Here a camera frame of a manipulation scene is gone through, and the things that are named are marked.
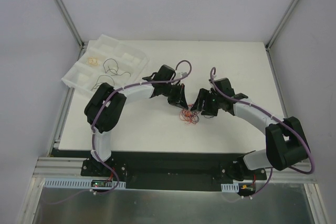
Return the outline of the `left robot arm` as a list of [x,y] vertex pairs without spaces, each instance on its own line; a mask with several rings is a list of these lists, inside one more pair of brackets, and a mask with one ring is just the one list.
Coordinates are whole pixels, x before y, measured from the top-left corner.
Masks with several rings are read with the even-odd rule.
[[110,173],[111,164],[111,130],[116,126],[125,105],[132,102],[150,99],[163,95],[170,105],[187,108],[184,84],[189,73],[177,72],[175,69],[162,65],[157,72],[143,77],[138,83],[122,88],[114,88],[102,83],[84,109],[87,122],[91,127],[92,150],[95,160],[92,169],[99,176]]

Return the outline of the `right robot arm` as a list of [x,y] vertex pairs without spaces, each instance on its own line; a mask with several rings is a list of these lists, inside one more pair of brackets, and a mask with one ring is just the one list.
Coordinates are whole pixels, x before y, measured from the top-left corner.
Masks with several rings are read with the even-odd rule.
[[235,93],[229,79],[210,81],[210,90],[200,89],[191,111],[205,116],[217,116],[220,109],[241,118],[260,130],[266,139],[264,150],[252,151],[242,156],[236,173],[242,179],[250,178],[256,169],[294,169],[294,165],[312,160],[307,139],[296,117],[278,118],[254,104],[243,93]]

